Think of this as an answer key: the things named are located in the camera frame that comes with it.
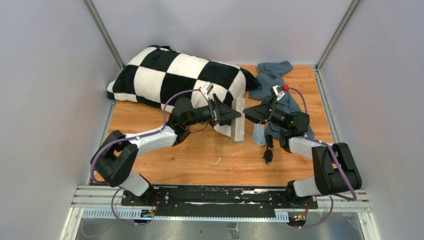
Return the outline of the grey glasses case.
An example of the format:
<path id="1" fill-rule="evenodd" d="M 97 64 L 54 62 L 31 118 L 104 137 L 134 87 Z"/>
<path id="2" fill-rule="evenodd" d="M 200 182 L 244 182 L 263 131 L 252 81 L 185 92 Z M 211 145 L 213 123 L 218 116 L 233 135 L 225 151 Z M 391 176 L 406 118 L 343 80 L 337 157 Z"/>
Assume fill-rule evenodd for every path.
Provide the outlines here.
<path id="1" fill-rule="evenodd" d="M 231 121 L 230 140 L 232 143 L 243 143 L 245 140 L 245 114 L 246 99 L 239 97 L 232 102 L 232 109 L 241 114 L 240 117 Z"/>

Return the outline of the light blue cleaning cloth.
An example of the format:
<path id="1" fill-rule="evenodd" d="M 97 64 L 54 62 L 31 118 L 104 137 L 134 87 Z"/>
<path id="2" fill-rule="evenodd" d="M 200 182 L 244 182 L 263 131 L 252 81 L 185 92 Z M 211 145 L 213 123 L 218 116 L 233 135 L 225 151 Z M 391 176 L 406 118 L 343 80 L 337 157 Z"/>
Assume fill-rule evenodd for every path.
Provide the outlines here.
<path id="1" fill-rule="evenodd" d="M 251 137 L 257 145 L 266 145 L 265 126 L 260 123 L 254 123 Z"/>

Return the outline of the black white checkered pillow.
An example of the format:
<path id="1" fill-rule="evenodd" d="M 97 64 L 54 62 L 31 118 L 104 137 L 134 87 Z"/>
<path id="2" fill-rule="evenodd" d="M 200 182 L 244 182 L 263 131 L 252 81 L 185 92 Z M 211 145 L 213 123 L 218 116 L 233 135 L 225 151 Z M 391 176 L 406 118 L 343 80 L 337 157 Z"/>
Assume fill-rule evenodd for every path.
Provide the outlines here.
<path id="1" fill-rule="evenodd" d="M 107 98 L 142 103 L 171 112 L 176 99 L 191 100 L 193 107 L 207 105 L 199 92 L 207 82 L 212 94 L 231 106 L 245 92 L 261 87 L 256 77 L 243 67 L 189 55 L 169 46 L 151 45 L 133 57 L 106 89 Z"/>

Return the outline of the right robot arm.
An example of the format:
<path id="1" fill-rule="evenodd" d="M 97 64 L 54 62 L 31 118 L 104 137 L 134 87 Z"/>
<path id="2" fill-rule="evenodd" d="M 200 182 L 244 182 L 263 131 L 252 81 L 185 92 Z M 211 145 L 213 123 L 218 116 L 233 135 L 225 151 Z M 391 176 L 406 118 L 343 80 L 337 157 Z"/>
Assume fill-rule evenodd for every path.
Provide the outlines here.
<path id="1" fill-rule="evenodd" d="M 285 201 L 298 209 L 312 196 L 338 196 L 349 192 L 348 201 L 356 201 L 356 190 L 362 186 L 361 175 L 349 146 L 344 142 L 326 143 L 307 136 L 310 116 L 302 111 L 286 113 L 278 109 L 278 98 L 244 109 L 245 117 L 255 124 L 271 123 L 284 129 L 279 144 L 288 153 L 312 161 L 313 176 L 288 182 Z"/>

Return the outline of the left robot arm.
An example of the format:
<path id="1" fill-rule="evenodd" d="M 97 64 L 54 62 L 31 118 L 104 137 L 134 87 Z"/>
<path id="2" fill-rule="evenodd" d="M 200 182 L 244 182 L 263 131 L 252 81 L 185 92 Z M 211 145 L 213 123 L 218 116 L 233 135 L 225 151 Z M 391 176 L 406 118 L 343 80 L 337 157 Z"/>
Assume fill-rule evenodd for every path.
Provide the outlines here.
<path id="1" fill-rule="evenodd" d="M 221 102 L 216 94 L 201 107 L 193 107 L 186 97 L 179 98 L 163 126 L 135 134 L 123 134 L 119 130 L 110 133 L 92 157 L 91 170 L 98 173 L 106 185 L 127 190 L 140 206 L 149 206 L 153 201 L 153 186 L 132 171 L 136 158 L 182 143 L 191 133 L 190 126 L 200 123 L 221 126 L 241 115 Z"/>

